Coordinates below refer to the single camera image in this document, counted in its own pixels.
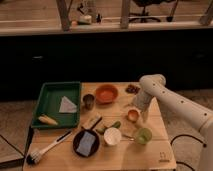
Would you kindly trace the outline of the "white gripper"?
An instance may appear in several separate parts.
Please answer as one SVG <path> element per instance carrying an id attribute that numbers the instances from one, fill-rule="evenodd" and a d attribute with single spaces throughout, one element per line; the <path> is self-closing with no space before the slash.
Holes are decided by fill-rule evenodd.
<path id="1" fill-rule="evenodd" d="M 145 92 L 144 90 L 140 90 L 136 96 L 133 98 L 132 103 L 135 107 L 137 107 L 141 112 L 143 123 L 146 123 L 149 117 L 148 108 L 153 99 L 153 96 Z"/>

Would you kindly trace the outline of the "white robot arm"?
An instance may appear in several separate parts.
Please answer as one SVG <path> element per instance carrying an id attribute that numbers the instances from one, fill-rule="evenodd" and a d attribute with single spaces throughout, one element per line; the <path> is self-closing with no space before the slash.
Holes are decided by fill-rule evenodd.
<path id="1" fill-rule="evenodd" d="M 162 74 L 144 75 L 139 85 L 140 90 L 132 103 L 140 110 L 143 121 L 148 119 L 152 99 L 158 99 L 203 136 L 205 147 L 202 148 L 197 171 L 213 171 L 213 110 L 167 89 L 166 78 Z"/>

